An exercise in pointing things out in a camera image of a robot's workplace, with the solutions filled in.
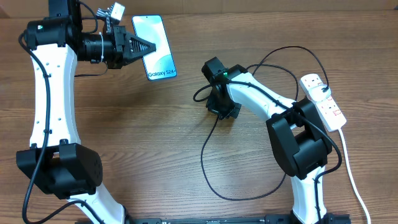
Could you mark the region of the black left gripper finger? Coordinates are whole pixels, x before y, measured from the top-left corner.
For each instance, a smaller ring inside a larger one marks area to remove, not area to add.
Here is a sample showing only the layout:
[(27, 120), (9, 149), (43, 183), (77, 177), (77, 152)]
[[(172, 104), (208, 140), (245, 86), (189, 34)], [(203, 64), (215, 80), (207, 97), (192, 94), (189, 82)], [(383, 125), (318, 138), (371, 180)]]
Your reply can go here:
[(148, 54), (156, 51), (154, 43), (146, 41), (131, 33), (126, 34), (127, 47), (131, 52), (148, 52)]
[(148, 52), (125, 52), (123, 53), (123, 66), (129, 65), (147, 54)]

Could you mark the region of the blue Galaxy smartphone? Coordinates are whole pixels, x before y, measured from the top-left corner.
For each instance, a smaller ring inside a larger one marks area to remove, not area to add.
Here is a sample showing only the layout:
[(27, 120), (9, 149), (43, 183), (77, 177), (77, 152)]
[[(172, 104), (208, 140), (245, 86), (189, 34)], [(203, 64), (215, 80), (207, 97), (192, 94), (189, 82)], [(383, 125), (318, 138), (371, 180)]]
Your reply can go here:
[(156, 81), (176, 77), (177, 70), (162, 17), (133, 16), (132, 25), (138, 37), (155, 45), (155, 50), (142, 58), (147, 79)]

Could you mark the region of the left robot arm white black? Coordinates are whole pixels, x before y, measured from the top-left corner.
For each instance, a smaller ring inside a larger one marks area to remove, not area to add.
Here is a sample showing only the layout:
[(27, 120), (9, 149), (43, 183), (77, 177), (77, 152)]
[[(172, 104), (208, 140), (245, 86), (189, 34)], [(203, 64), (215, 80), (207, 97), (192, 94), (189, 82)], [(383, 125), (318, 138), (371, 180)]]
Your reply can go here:
[(90, 223), (132, 223), (103, 183), (100, 155), (81, 144), (75, 119), (74, 80), (78, 62), (120, 69), (156, 50), (120, 25), (124, 6), (114, 3), (93, 12), (103, 28), (83, 29), (81, 1), (50, 1), (49, 16), (28, 23), (19, 36), (35, 73), (34, 127), (27, 150), (18, 151), (18, 168), (30, 187), (76, 205)]

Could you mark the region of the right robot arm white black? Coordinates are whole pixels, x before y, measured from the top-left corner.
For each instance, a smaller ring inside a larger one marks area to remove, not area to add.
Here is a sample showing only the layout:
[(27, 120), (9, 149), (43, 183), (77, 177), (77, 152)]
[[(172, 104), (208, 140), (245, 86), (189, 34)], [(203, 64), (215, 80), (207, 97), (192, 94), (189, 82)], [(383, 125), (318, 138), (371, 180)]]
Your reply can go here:
[(211, 92), (206, 108), (218, 120), (237, 118), (242, 106), (266, 122), (272, 153), (292, 181), (292, 221), (326, 223), (322, 177), (328, 173), (327, 157), (333, 141), (309, 99), (295, 101), (260, 84), (241, 65), (226, 68), (214, 57), (204, 63), (202, 74)]

